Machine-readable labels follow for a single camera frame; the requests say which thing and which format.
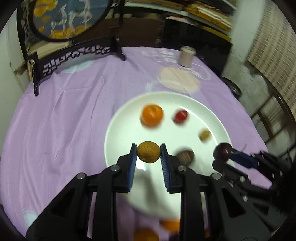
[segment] orange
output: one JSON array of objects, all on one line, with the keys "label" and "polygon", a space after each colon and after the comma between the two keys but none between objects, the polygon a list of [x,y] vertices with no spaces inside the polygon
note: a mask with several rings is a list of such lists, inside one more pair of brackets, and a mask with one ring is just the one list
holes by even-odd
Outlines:
[{"label": "orange", "polygon": [[171,233],[178,233],[180,231],[180,221],[179,220],[164,220],[161,225]]},{"label": "orange", "polygon": [[163,118],[163,110],[158,105],[147,105],[142,111],[142,122],[149,126],[157,126]]},{"label": "orange", "polygon": [[133,241],[159,241],[159,237],[151,229],[140,229],[136,232]]}]

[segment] metal bolt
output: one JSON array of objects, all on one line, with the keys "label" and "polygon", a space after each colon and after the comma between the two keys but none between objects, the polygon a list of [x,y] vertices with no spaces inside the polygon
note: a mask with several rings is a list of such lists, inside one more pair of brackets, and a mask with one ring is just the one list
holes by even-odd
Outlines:
[{"label": "metal bolt", "polygon": [[117,172],[120,169],[119,165],[113,165],[111,166],[111,170],[114,172]]},{"label": "metal bolt", "polygon": [[77,175],[76,175],[76,177],[77,177],[77,179],[79,179],[79,180],[82,180],[82,179],[84,179],[85,178],[85,173],[83,173],[83,172],[81,172],[81,173],[78,173]]},{"label": "metal bolt", "polygon": [[184,172],[184,171],[187,170],[187,167],[181,165],[181,166],[178,166],[178,170],[179,170],[180,172]]},{"label": "metal bolt", "polygon": [[240,181],[243,183],[246,179],[245,179],[245,177],[244,176],[240,176]]},{"label": "metal bolt", "polygon": [[212,178],[214,178],[215,180],[219,180],[221,178],[221,175],[219,173],[217,173],[217,172],[214,172],[212,174]]}]

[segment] wooden chair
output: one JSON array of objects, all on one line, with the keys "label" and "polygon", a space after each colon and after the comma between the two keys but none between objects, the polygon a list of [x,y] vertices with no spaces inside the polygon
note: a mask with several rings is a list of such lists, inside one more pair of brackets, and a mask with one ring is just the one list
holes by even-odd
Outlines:
[{"label": "wooden chair", "polygon": [[256,123],[261,122],[266,129],[268,138],[264,139],[265,144],[270,143],[283,130],[288,130],[290,138],[293,140],[292,144],[286,147],[286,151],[282,151],[279,156],[284,156],[295,148],[296,143],[296,121],[294,116],[288,107],[278,90],[267,81],[270,96],[268,99],[255,111],[251,116]]}]

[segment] red fruit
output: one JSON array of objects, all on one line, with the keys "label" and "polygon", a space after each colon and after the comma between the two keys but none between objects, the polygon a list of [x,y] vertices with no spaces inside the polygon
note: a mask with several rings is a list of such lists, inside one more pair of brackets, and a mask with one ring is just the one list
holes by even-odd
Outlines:
[{"label": "red fruit", "polygon": [[173,121],[176,124],[183,124],[184,121],[187,119],[187,117],[188,117],[188,112],[185,110],[181,110],[177,112]]}]

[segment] pink cloth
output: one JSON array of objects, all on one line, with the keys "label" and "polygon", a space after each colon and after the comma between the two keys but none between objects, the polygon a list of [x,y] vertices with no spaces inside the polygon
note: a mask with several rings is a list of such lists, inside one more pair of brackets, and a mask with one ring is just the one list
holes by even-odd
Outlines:
[{"label": "pink cloth", "polygon": [[[26,230],[79,172],[100,173],[107,126],[116,110],[148,91],[173,91],[162,85],[159,72],[177,64],[178,51],[124,48],[127,60],[114,55],[86,61],[53,73],[34,96],[33,83],[20,99],[3,146],[1,196],[6,214],[25,235]],[[233,147],[255,153],[266,150],[250,117],[228,87],[198,58],[190,72],[200,89],[190,96],[211,109],[225,126]],[[270,182],[256,170],[246,170],[253,183]],[[118,197],[120,240],[133,240],[135,229],[151,227],[168,238],[156,217],[135,210]]]}]

